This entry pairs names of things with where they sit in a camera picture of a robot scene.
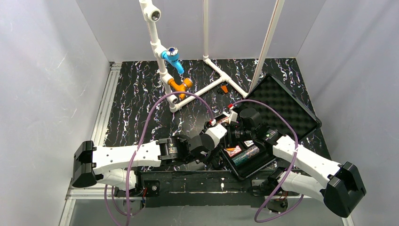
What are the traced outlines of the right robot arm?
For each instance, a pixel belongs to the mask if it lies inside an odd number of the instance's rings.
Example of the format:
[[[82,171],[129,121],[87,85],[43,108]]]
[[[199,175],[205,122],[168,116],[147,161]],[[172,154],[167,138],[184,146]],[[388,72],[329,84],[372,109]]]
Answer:
[[[352,213],[367,193],[354,164],[331,161],[296,144],[290,136],[264,122],[254,108],[226,113],[223,126],[227,129],[224,148],[240,147],[239,153],[225,156],[240,179],[255,174],[275,158],[284,159],[301,169],[303,174],[279,167],[261,187],[312,197],[343,218]]]

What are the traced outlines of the black plastic poker case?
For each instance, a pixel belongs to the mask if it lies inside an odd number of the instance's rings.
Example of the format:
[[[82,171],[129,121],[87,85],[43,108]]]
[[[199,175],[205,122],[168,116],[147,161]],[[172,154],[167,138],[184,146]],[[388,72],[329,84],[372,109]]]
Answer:
[[[261,114],[264,122],[274,129],[274,141],[283,135],[302,141],[321,127],[321,121],[309,108],[289,91],[286,86],[267,74],[256,88],[241,103],[235,105],[234,111],[239,114],[246,108],[254,108]],[[244,142],[238,145],[242,152]],[[236,166],[232,158],[221,148],[221,156],[226,164],[223,169],[230,170],[240,180],[244,180],[260,170],[275,170],[288,167],[286,160],[280,160],[272,154],[272,146],[259,148],[260,153],[240,166]]]

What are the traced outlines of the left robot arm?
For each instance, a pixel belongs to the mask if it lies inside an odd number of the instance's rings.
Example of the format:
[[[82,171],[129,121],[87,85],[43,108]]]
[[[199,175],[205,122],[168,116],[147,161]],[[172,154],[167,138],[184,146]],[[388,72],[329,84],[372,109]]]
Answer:
[[[130,190],[136,186],[132,167],[174,167],[208,157],[226,136],[225,129],[210,128],[193,138],[163,138],[141,145],[98,147],[81,143],[73,156],[72,186],[85,188],[97,183]]]

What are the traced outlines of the green poker chip stack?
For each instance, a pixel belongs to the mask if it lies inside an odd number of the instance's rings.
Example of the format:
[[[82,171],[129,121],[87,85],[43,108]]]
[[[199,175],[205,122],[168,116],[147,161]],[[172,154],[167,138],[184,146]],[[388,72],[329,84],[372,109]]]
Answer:
[[[257,146],[252,146],[247,150],[239,153],[237,156],[233,157],[232,161],[236,166],[240,166],[259,153],[259,148]]]

